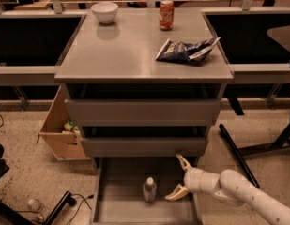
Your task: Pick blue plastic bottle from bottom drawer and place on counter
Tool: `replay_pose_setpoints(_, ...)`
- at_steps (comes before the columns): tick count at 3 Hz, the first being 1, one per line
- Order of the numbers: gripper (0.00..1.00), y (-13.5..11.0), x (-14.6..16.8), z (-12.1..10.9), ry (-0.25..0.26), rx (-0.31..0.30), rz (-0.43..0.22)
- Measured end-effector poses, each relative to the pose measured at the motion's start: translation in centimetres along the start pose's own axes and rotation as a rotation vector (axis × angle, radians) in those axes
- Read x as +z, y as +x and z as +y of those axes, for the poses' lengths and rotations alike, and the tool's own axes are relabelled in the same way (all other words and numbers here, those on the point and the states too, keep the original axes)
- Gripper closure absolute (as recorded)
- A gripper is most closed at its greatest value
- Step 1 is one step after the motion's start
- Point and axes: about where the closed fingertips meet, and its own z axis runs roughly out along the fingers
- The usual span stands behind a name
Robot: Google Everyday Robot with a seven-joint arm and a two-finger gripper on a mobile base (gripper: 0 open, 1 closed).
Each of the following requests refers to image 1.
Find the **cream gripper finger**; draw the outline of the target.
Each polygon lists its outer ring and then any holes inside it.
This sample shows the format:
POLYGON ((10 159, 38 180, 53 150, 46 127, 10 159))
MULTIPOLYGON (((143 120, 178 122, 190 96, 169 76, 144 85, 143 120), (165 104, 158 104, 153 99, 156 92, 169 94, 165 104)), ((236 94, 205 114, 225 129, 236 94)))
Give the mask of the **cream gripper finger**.
POLYGON ((188 171, 191 168, 190 163, 182 155, 176 154, 176 157, 178 158, 180 166, 184 172, 188 171))
POLYGON ((172 193, 165 196, 165 199, 167 201, 176 201, 185 197, 189 192, 185 186, 178 184, 172 193))

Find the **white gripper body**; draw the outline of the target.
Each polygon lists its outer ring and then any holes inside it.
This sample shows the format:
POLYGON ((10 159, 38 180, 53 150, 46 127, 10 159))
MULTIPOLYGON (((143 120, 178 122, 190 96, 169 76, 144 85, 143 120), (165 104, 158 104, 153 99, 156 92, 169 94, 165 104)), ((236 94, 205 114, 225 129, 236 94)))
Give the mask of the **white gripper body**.
POLYGON ((191 193, 213 194, 220 189, 220 176, 217 173, 190 168, 185 172, 184 185, 191 193))

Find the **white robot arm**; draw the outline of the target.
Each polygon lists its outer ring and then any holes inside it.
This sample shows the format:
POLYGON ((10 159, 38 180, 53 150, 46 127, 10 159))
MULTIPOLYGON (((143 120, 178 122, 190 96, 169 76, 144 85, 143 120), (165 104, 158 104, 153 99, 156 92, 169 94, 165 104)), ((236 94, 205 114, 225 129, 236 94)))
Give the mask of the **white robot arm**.
POLYGON ((235 170, 221 173, 206 172, 192 167, 180 154, 176 154, 184 173, 184 184, 178 184, 167 195, 167 201, 179 200, 189 193, 209 194, 222 203, 241 206, 246 203, 270 225, 290 225, 290 208, 254 186, 235 170))

